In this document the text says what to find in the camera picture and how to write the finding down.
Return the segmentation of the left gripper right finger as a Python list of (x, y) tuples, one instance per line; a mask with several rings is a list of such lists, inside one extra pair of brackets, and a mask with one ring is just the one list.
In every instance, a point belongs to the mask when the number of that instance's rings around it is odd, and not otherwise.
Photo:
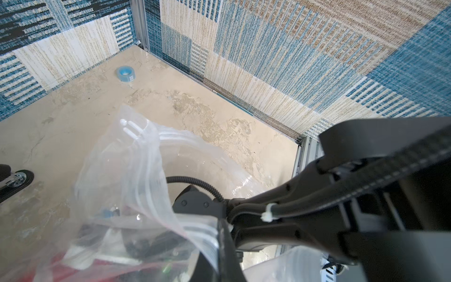
[(225, 219), (218, 222), (218, 270), (213, 269), (204, 255), (198, 258), (190, 282), (246, 282), (246, 278), (238, 262), (234, 242), (229, 225)]

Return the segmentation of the clear plastic vacuum bag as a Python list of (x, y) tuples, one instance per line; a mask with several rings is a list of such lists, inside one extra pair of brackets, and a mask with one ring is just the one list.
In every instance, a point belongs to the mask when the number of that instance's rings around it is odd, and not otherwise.
[[(167, 277), (154, 282), (189, 282), (200, 255), (218, 270), (220, 198), (263, 191), (221, 149), (123, 106), (85, 161), (69, 221), (33, 268), (60, 253), (94, 254), (169, 262)], [(251, 282), (319, 282), (321, 259), (297, 247), (243, 274)]]

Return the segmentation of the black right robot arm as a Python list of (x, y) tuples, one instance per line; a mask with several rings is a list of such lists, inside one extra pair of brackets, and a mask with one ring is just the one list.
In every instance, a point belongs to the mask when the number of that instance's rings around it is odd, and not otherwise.
[(187, 176), (175, 212), (219, 220), (219, 268), (200, 256), (194, 282), (243, 282), (238, 255), (272, 244), (362, 266), (369, 282), (451, 279), (451, 120), (354, 119), (319, 136), (324, 154), (277, 188), (225, 199)]

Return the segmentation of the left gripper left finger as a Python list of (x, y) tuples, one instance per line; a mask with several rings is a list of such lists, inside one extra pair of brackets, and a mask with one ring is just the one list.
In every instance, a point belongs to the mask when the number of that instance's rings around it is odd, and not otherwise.
[(1, 164), (1, 203), (28, 187), (34, 180), (30, 170), (13, 172), (7, 164)]

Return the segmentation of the red trousers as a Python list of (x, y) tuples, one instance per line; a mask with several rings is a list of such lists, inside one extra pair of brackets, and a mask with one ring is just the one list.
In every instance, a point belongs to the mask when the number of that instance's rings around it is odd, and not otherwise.
[(153, 282), (167, 277), (169, 262), (60, 253), (40, 267), (21, 273), (17, 282)]

